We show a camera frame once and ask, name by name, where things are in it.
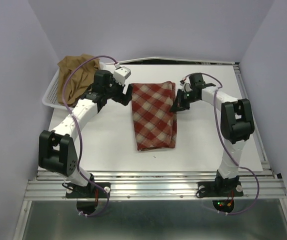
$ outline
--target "white connector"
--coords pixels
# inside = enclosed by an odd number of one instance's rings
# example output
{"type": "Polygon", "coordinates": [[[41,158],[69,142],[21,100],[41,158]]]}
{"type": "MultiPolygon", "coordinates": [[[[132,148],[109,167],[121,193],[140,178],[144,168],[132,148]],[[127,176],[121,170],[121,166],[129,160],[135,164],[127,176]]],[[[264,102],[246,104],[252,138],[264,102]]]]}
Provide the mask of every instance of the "white connector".
{"type": "Polygon", "coordinates": [[[192,88],[190,87],[190,84],[188,82],[186,82],[185,84],[182,85],[182,90],[186,93],[192,90],[192,88]]]}
{"type": "Polygon", "coordinates": [[[124,86],[126,79],[131,75],[131,71],[125,66],[120,66],[119,63],[115,64],[115,67],[113,77],[119,85],[124,86]]]}

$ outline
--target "wire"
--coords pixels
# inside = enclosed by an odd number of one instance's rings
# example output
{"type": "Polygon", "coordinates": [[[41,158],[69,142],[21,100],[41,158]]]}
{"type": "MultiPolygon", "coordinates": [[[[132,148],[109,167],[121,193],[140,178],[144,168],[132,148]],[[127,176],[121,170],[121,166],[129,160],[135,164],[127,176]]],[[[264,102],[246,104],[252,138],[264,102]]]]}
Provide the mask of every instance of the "wire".
{"type": "Polygon", "coordinates": [[[64,182],[63,182],[61,185],[62,185],[65,189],[68,189],[68,190],[70,190],[70,191],[73,191],[73,189],[70,188],[70,187],[68,187],[68,186],[66,186],[64,182]]]}
{"type": "Polygon", "coordinates": [[[98,202],[99,202],[99,201],[98,201],[98,197],[99,197],[99,190],[98,190],[98,189],[96,189],[94,192],[95,192],[94,200],[95,200],[95,202],[96,202],[96,203],[98,203],[98,202]]]}
{"type": "Polygon", "coordinates": [[[195,196],[196,196],[198,199],[202,199],[202,197],[200,196],[200,193],[201,193],[202,191],[205,191],[204,188],[201,188],[201,189],[199,189],[199,190],[196,192],[195,196]]]}
{"type": "Polygon", "coordinates": [[[215,126],[217,128],[217,133],[218,133],[218,137],[219,137],[219,140],[220,140],[220,143],[224,149],[224,151],[227,153],[227,155],[229,156],[229,158],[232,160],[232,162],[240,169],[244,169],[244,170],[247,170],[248,172],[250,172],[255,181],[257,182],[257,193],[256,193],[256,196],[253,200],[253,202],[251,203],[250,206],[246,207],[244,210],[241,210],[241,211],[237,211],[237,212],[231,212],[231,213],[227,213],[227,212],[220,212],[220,213],[223,213],[225,215],[238,215],[238,214],[242,214],[246,211],[248,211],[249,209],[251,209],[257,202],[258,200],[258,197],[259,197],[259,191],[260,191],[260,185],[259,185],[259,180],[258,180],[258,177],[256,176],[256,174],[251,170],[249,169],[248,167],[245,167],[245,166],[239,166],[239,164],[236,162],[236,160],[234,159],[234,157],[231,155],[231,153],[228,151],[227,147],[225,146],[224,144],[224,140],[223,140],[223,137],[220,133],[220,127],[219,127],[219,122],[218,122],[218,116],[217,116],[217,93],[219,91],[219,89],[222,89],[223,88],[223,84],[217,79],[215,78],[214,76],[211,76],[210,74],[207,74],[207,73],[204,73],[204,72],[194,72],[194,73],[190,73],[188,74],[187,76],[185,76],[182,81],[185,81],[187,79],[187,77],[189,77],[190,75],[193,75],[193,74],[201,74],[201,75],[204,75],[204,76],[207,76],[213,80],[215,80],[218,84],[219,84],[219,87],[215,90],[214,92],[214,96],[213,96],[213,111],[214,111],[214,119],[215,119],[215,126]]]}
{"type": "Polygon", "coordinates": [[[229,202],[230,205],[233,203],[234,197],[235,197],[235,196],[234,196],[234,191],[232,190],[231,192],[232,192],[232,198],[231,198],[231,201],[229,202]]]}
{"type": "Polygon", "coordinates": [[[91,59],[88,59],[87,61],[83,62],[82,64],[80,64],[71,74],[70,76],[67,78],[67,80],[65,81],[64,85],[63,85],[63,89],[62,89],[62,102],[63,102],[63,105],[65,106],[65,108],[67,109],[67,111],[69,112],[69,114],[71,115],[74,123],[75,123],[75,127],[77,129],[77,132],[78,132],[78,136],[79,136],[79,142],[80,142],[80,152],[79,152],[79,158],[78,158],[78,162],[77,162],[77,170],[78,172],[80,173],[80,175],[85,179],[87,180],[88,183],[90,183],[91,185],[95,186],[97,189],[103,191],[106,195],[106,198],[107,198],[107,202],[106,204],[104,205],[103,209],[101,209],[99,212],[94,212],[92,214],[84,214],[82,211],[79,211],[79,215],[83,215],[85,216],[86,218],[87,217],[94,217],[94,216],[98,216],[99,214],[103,213],[107,206],[108,206],[108,203],[109,203],[109,195],[108,193],[104,190],[103,187],[99,186],[98,184],[94,183],[93,181],[90,181],[81,171],[80,171],[80,161],[82,159],[82,155],[83,155],[83,138],[82,138],[82,133],[81,133],[81,130],[80,130],[80,127],[79,127],[79,124],[78,124],[78,120],[76,119],[76,117],[74,116],[73,114],[73,111],[70,109],[70,107],[68,106],[66,100],[65,100],[65,92],[66,92],[66,88],[67,88],[67,85],[70,81],[70,79],[72,78],[72,76],[85,64],[91,62],[92,60],[95,60],[95,59],[98,59],[98,58],[108,58],[108,59],[111,59],[114,61],[115,64],[118,64],[118,62],[111,56],[106,56],[106,55],[99,55],[99,56],[95,56],[91,59]]]}
{"type": "Polygon", "coordinates": [[[229,201],[229,198],[230,198],[230,192],[229,192],[229,194],[228,194],[228,198],[226,199],[226,201],[225,201],[225,202],[229,201]]]}

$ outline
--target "screw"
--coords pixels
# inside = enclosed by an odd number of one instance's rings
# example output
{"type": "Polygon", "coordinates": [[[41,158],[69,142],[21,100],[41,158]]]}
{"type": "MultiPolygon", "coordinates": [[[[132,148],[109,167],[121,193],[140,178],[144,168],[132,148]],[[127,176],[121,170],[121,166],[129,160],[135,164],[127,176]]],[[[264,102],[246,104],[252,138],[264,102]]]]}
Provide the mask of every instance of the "screw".
{"type": "Polygon", "coordinates": [[[107,192],[107,194],[110,193],[110,187],[105,186],[103,189],[107,192]]]}
{"type": "Polygon", "coordinates": [[[70,190],[70,189],[66,189],[66,191],[65,191],[67,194],[71,194],[73,191],[72,190],[70,190]]]}
{"type": "Polygon", "coordinates": [[[243,191],[243,187],[241,185],[237,185],[236,188],[237,192],[241,193],[243,191]]]}

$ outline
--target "checkered fabric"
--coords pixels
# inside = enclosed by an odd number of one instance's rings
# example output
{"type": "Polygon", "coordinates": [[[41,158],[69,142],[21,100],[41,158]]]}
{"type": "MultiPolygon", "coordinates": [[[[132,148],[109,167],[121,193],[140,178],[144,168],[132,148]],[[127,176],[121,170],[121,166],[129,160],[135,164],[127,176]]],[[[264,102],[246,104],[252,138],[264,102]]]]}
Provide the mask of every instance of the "checkered fabric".
{"type": "Polygon", "coordinates": [[[138,151],[174,148],[177,115],[169,112],[176,98],[176,84],[133,83],[132,118],[138,151]]]}

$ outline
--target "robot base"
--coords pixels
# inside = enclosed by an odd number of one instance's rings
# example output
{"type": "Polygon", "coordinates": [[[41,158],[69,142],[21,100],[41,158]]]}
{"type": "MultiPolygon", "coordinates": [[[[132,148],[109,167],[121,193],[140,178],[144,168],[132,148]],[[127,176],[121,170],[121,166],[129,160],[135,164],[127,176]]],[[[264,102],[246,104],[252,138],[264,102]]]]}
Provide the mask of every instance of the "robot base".
{"type": "MultiPolygon", "coordinates": [[[[102,188],[111,187],[110,182],[96,182],[102,188]]],[[[67,183],[69,188],[72,188],[73,191],[71,193],[66,192],[65,197],[67,199],[94,199],[96,197],[96,188],[93,188],[90,184],[87,186],[78,186],[71,182],[67,183]]],[[[105,199],[107,198],[106,194],[101,190],[98,191],[98,198],[105,199]]]]}
{"type": "Polygon", "coordinates": [[[235,208],[234,200],[214,200],[212,201],[214,208],[220,212],[231,213],[235,208]]]}
{"type": "Polygon", "coordinates": [[[218,188],[214,181],[200,181],[198,184],[198,191],[196,193],[197,198],[216,198],[216,197],[226,197],[228,198],[229,194],[232,196],[231,192],[233,191],[234,197],[242,197],[244,192],[241,187],[240,181],[237,182],[236,187],[223,187],[218,188]]]}

